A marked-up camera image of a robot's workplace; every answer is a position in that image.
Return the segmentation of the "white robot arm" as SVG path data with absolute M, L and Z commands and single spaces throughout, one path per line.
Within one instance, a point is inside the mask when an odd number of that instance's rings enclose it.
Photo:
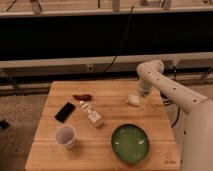
M 163 75 L 160 60 L 137 66 L 138 93 L 144 98 L 157 88 L 188 115 L 180 171 L 213 171 L 213 100 Z

